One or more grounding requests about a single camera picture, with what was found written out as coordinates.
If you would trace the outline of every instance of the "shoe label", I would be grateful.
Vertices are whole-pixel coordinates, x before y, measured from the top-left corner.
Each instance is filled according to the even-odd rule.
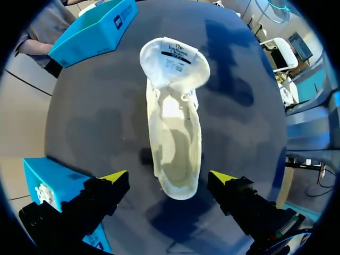
[[[172,72],[182,73],[190,65],[198,49],[180,41],[164,37],[161,54],[165,56],[165,67]]]

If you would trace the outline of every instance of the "cyan cardboard box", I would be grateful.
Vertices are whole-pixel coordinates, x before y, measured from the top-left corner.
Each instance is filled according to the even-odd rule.
[[[138,13],[134,0],[111,0],[80,16],[59,37],[49,56],[68,67],[115,50]]]
[[[35,188],[43,184],[53,192],[58,211],[62,211],[61,202],[68,202],[79,195],[84,189],[84,182],[90,179],[48,158],[24,158],[23,169],[32,201],[40,204]],[[102,224],[99,224],[92,234],[85,236],[83,242],[112,253]]]

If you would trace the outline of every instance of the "shoe insole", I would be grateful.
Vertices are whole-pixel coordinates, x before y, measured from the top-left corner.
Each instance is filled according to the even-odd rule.
[[[193,128],[187,102],[181,94],[171,91],[162,103],[161,169],[172,185],[188,186],[192,178],[190,144]]]

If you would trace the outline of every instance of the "gray table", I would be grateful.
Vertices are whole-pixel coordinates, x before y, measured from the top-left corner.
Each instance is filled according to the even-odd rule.
[[[103,221],[117,255],[244,254],[252,243],[224,217],[206,189],[212,169],[247,176],[276,199],[285,162],[285,116],[274,74],[255,39],[231,10],[189,1],[138,3],[118,49],[62,71],[46,126],[46,154],[79,171],[130,173],[131,189]],[[197,90],[202,168],[197,194],[176,201],[141,163],[150,148],[146,77],[139,52],[167,36],[198,48],[211,77]]]

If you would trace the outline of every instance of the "white shoe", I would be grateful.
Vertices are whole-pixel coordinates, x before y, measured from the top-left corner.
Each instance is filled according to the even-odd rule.
[[[197,49],[170,38],[145,44],[140,63],[147,76],[154,175],[169,197],[189,199],[197,191],[201,167],[202,138],[195,89],[208,81],[209,64]]]

